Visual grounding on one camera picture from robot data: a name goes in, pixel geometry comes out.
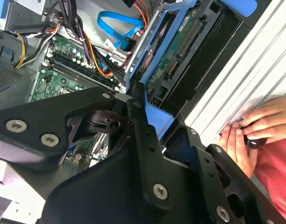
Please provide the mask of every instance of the ventilation grille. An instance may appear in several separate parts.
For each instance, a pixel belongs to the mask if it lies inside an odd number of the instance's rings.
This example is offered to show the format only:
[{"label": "ventilation grille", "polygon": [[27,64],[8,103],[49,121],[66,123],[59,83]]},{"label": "ventilation grille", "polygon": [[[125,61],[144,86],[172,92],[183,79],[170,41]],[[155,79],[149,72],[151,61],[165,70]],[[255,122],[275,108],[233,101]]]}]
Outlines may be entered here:
[{"label": "ventilation grille", "polygon": [[0,66],[0,88],[7,88],[13,81],[22,75]]}]

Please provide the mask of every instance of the red shirt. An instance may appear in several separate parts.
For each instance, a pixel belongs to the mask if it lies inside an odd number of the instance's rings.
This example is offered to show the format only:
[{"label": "red shirt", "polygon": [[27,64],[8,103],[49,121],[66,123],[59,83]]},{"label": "red shirt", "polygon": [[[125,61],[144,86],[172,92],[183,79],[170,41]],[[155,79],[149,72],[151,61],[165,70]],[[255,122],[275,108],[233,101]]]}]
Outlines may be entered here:
[{"label": "red shirt", "polygon": [[286,139],[258,150],[254,174],[269,192],[274,207],[286,219]]}]

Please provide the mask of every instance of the motherboard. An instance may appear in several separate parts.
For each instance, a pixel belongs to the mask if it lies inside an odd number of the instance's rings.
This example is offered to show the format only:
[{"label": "motherboard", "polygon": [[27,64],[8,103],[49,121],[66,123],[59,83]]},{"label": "motherboard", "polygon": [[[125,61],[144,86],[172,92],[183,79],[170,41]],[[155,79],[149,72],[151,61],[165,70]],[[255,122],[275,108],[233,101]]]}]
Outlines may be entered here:
[{"label": "motherboard", "polygon": [[[124,92],[115,77],[104,77],[86,62],[84,50],[77,43],[55,35],[49,44],[45,59],[37,72],[29,102],[69,94],[100,86],[113,94]],[[77,172],[88,168],[93,157],[96,139],[78,143],[68,149],[66,162],[77,166]]]}]

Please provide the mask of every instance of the screw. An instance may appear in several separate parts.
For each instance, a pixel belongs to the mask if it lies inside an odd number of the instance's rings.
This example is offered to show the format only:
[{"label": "screw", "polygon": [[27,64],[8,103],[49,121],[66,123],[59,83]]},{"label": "screw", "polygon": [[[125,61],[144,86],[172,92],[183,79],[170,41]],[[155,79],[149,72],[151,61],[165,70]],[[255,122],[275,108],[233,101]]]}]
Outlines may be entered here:
[{"label": "screw", "polygon": [[215,149],[216,149],[217,152],[222,153],[222,149],[220,147],[215,146]]},{"label": "screw", "polygon": [[197,135],[197,132],[194,130],[194,129],[190,129],[190,132],[193,134],[193,135]]},{"label": "screw", "polygon": [[141,104],[139,104],[139,102],[137,102],[137,101],[134,101],[134,103],[133,103],[135,106],[137,106],[138,108],[141,108],[142,106],[141,106]]},{"label": "screw", "polygon": [[24,132],[27,127],[27,123],[22,120],[10,120],[6,123],[6,129],[14,133]]},{"label": "screw", "polygon": [[272,220],[270,220],[270,219],[267,220],[267,223],[268,224],[274,224],[274,222]]},{"label": "screw", "polygon": [[167,199],[167,189],[159,183],[157,183],[153,186],[153,193],[160,200],[166,200]]},{"label": "screw", "polygon": [[107,98],[107,99],[111,98],[110,95],[107,94],[107,93],[103,93],[102,95],[103,95],[103,97],[105,97],[105,98]]},{"label": "screw", "polygon": [[44,134],[41,136],[41,143],[48,147],[53,147],[59,144],[59,138],[54,134]]},{"label": "screw", "polygon": [[218,214],[218,216],[226,223],[228,223],[230,221],[230,216],[228,214],[228,212],[226,211],[226,209],[224,209],[222,206],[217,206],[216,208],[216,212]]}]

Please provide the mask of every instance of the human hand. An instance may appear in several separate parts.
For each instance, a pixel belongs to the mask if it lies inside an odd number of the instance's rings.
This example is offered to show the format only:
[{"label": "human hand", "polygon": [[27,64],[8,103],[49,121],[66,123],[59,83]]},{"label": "human hand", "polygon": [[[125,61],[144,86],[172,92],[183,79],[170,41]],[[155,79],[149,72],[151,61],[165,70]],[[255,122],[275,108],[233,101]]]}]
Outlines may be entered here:
[{"label": "human hand", "polygon": [[225,126],[219,140],[219,146],[227,152],[232,160],[250,178],[257,164],[258,150],[250,149],[249,154],[247,154],[244,135],[242,130],[239,129],[238,122],[234,122],[232,128],[229,125]]},{"label": "human hand", "polygon": [[250,140],[268,138],[267,143],[286,139],[286,97],[274,99],[243,116],[243,133]]}]

